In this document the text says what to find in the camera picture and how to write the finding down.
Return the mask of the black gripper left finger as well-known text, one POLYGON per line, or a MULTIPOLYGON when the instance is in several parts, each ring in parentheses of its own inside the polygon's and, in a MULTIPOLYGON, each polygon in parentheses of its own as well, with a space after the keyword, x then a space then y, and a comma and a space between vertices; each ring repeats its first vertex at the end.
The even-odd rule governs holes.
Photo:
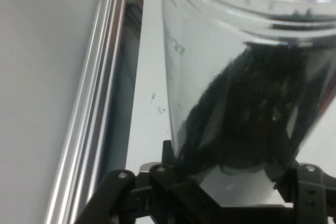
POLYGON ((77 217, 76 223, 135 223, 151 217, 154 223, 183 223, 184 217, 172 196, 178 182, 170 165, 173 161, 170 140, 163 142, 162 161, 149 171, 134 175, 129 170, 113 170, 77 217))

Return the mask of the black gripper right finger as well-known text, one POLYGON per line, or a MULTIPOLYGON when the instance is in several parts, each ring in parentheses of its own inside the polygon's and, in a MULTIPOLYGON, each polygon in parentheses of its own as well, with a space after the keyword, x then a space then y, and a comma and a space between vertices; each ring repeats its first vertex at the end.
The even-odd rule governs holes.
POLYGON ((335 177, 320 167, 296 162, 275 183, 284 202, 292 203, 291 223, 335 222, 335 177))

